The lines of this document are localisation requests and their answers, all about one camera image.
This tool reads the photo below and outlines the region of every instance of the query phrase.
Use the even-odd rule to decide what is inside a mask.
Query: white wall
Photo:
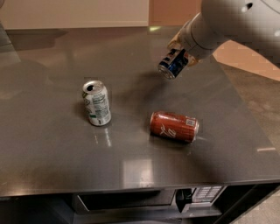
[[[5,0],[0,21],[9,29],[146,26],[149,0]]]

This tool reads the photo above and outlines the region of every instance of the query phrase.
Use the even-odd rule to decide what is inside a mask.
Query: metal table top
[[[158,74],[178,29],[10,31],[13,46],[0,53],[0,196],[280,182],[279,155],[214,58],[175,80]],[[105,126],[88,122],[88,80],[108,89]],[[197,140],[152,136],[158,110],[198,118]]]

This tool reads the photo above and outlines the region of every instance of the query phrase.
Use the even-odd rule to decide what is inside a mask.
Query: floor
[[[280,82],[220,64],[280,156]],[[280,223],[280,190],[231,224]]]

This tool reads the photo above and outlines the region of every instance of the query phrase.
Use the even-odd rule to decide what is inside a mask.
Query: blue can
[[[185,49],[171,49],[166,57],[159,62],[158,71],[167,79],[175,79],[187,65],[188,55]]]

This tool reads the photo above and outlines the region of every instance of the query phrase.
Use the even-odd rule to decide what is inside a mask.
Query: can label
[[[185,49],[171,51],[159,62],[158,71],[167,79],[175,79],[188,63],[188,54]]]
[[[185,115],[158,111],[150,119],[150,132],[161,136],[191,143],[199,131],[197,119]]]
[[[99,80],[91,80],[83,86],[82,94],[89,121],[102,126],[111,120],[108,91]]]

